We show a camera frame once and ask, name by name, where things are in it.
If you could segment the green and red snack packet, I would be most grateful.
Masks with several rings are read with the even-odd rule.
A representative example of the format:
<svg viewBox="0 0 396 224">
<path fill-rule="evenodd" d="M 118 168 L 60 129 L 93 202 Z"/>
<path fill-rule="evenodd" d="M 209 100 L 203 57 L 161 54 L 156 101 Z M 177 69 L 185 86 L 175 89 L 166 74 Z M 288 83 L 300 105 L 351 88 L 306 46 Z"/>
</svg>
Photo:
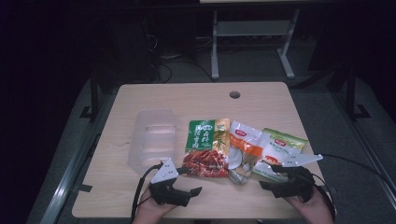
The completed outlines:
<svg viewBox="0 0 396 224">
<path fill-rule="evenodd" d="M 229 119 L 192 120 L 185 146 L 183 167 L 189 175 L 227 177 L 230 154 Z"/>
</svg>

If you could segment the white metal desk frame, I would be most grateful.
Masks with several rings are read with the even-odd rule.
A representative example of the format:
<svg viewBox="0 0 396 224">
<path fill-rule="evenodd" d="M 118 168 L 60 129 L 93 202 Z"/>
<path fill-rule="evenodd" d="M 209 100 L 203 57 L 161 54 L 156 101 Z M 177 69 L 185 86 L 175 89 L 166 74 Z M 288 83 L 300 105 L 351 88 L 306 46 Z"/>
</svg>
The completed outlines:
<svg viewBox="0 0 396 224">
<path fill-rule="evenodd" d="M 286 77 L 295 78 L 287 57 L 292 36 L 300 15 L 300 9 L 293 11 L 292 17 L 281 21 L 219 21 L 218 12 L 213 12 L 211 77 L 219 79 L 218 38 L 230 36 L 283 36 L 283 46 L 276 50 Z"/>
</svg>

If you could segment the aluminium floor rail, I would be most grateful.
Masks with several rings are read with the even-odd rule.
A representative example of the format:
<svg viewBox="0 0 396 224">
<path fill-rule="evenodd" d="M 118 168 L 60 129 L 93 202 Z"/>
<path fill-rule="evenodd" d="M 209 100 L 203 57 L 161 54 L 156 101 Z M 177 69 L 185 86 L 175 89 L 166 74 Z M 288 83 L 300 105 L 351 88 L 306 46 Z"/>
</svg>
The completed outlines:
<svg viewBox="0 0 396 224">
<path fill-rule="evenodd" d="M 381 146 L 369 139 L 358 119 L 353 121 L 348 117 L 345 102 L 338 93 L 331 92 L 330 97 L 337 115 L 337 118 L 331 121 L 331 131 L 339 141 L 339 147 L 332 151 L 340 154 L 339 160 L 363 169 L 363 177 L 366 177 L 367 173 L 373 174 L 396 210 L 396 180 L 391 178 L 390 170 L 387 170 L 376 152 Z"/>
<path fill-rule="evenodd" d="M 88 158 L 93 155 L 100 137 L 101 134 L 99 133 L 94 133 L 93 135 L 86 137 L 80 147 L 78 147 L 72 154 L 71 160 L 68 163 L 60 183 L 54 191 L 39 224 L 56 224 L 80 171 Z"/>
</svg>

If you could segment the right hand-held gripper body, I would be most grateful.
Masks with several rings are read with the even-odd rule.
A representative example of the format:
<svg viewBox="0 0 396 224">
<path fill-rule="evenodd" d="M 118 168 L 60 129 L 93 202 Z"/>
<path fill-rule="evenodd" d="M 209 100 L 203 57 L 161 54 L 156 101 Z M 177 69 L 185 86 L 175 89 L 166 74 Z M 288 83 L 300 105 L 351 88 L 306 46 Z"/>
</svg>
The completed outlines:
<svg viewBox="0 0 396 224">
<path fill-rule="evenodd" d="M 320 161 L 323 156 L 318 154 L 294 154 L 289 155 L 280 165 L 283 167 L 283 174 L 287 177 L 284 183 L 274 185 L 272 192 L 277 198 L 300 196 L 303 202 L 312 198 L 312 188 L 315 185 L 313 174 L 305 168 L 308 163 Z"/>
</svg>

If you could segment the white and green snack packet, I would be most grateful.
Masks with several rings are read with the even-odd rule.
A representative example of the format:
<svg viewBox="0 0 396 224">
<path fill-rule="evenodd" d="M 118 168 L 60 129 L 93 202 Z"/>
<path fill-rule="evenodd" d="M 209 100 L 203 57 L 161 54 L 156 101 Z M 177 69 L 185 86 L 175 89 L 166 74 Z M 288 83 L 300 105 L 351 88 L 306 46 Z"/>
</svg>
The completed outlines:
<svg viewBox="0 0 396 224">
<path fill-rule="evenodd" d="M 300 154 L 307 143 L 308 141 L 303 138 L 269 128 L 263 129 L 259 143 L 262 148 L 262 155 L 253 167 L 252 172 L 275 182 L 285 182 L 287 178 L 276 174 L 271 166 L 281 165 L 289 156 Z"/>
</svg>

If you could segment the person's left hand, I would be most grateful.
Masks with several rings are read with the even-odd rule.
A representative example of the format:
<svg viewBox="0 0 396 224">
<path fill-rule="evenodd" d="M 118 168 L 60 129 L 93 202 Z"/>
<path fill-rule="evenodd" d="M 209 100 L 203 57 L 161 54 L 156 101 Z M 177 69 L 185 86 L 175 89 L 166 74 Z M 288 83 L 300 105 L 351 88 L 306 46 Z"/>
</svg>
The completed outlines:
<svg viewBox="0 0 396 224">
<path fill-rule="evenodd" d="M 173 204 L 157 204 L 151 198 L 149 189 L 146 189 L 140 197 L 131 224 L 158 224 L 164 215 L 175 208 Z"/>
</svg>

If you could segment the small silver packet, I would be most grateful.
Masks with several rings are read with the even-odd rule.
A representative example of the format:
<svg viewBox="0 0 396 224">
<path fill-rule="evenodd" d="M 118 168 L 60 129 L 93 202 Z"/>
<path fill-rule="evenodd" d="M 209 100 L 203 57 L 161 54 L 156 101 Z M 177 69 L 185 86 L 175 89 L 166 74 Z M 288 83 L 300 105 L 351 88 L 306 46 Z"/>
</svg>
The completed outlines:
<svg viewBox="0 0 396 224">
<path fill-rule="evenodd" d="M 228 175 L 236 185 L 242 186 L 248 182 L 247 173 L 239 168 L 230 170 Z"/>
</svg>

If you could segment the clear plastic container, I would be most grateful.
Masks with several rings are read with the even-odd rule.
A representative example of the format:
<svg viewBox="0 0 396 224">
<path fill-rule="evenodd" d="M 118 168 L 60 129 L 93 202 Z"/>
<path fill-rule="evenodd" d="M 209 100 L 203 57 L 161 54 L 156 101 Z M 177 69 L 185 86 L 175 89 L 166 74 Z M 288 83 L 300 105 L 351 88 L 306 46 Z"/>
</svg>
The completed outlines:
<svg viewBox="0 0 396 224">
<path fill-rule="evenodd" d="M 176 142 L 177 119 L 171 109 L 142 109 L 135 118 L 128 164 L 142 175 L 149 167 L 172 160 Z"/>
</svg>

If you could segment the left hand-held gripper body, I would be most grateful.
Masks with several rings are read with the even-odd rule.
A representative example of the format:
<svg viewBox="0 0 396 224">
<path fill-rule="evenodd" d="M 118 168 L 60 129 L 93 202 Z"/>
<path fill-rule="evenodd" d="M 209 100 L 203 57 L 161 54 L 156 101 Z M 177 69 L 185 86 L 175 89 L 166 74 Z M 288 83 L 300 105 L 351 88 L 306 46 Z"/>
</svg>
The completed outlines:
<svg viewBox="0 0 396 224">
<path fill-rule="evenodd" d="M 173 204 L 186 206 L 190 201 L 190 193 L 175 189 L 173 184 L 179 174 L 172 160 L 163 163 L 159 171 L 152 177 L 149 183 L 151 197 L 157 204 Z"/>
</svg>

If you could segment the person's right hand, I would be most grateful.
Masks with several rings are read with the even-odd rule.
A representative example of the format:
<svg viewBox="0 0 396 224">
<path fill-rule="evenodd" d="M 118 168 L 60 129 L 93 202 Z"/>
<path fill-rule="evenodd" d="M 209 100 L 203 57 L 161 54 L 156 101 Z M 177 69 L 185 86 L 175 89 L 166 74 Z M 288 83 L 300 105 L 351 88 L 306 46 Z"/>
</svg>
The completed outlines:
<svg viewBox="0 0 396 224">
<path fill-rule="evenodd" d="M 287 197 L 285 201 L 297 210 L 307 224 L 334 224 L 325 198 L 316 188 L 313 188 L 312 198 L 308 202 L 302 203 L 297 197 Z"/>
</svg>

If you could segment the white and orange snack packet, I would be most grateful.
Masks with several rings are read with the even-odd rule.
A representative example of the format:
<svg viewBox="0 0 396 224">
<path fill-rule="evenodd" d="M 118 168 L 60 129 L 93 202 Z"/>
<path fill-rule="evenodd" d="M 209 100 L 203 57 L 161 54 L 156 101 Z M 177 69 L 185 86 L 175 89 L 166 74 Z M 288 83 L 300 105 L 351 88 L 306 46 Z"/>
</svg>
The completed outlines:
<svg viewBox="0 0 396 224">
<path fill-rule="evenodd" d="M 249 176 L 262 155 L 262 132 L 234 120 L 230 129 L 228 168 L 239 175 Z"/>
</svg>

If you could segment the black metal stand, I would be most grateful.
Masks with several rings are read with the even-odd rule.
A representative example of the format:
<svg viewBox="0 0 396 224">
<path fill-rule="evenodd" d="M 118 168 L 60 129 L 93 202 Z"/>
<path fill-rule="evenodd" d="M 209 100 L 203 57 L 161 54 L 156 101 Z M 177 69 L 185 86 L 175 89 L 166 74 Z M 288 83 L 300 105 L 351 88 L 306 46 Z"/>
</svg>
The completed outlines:
<svg viewBox="0 0 396 224">
<path fill-rule="evenodd" d="M 98 94 L 98 82 L 96 71 L 93 70 L 90 76 L 90 93 L 91 93 L 91 105 L 85 106 L 80 117 L 83 119 L 89 119 L 90 122 L 94 122 L 99 111 L 99 94 Z"/>
<path fill-rule="evenodd" d="M 371 116 L 364 105 L 355 104 L 356 74 L 352 65 L 346 68 L 346 113 L 350 119 L 369 119 Z"/>
</svg>

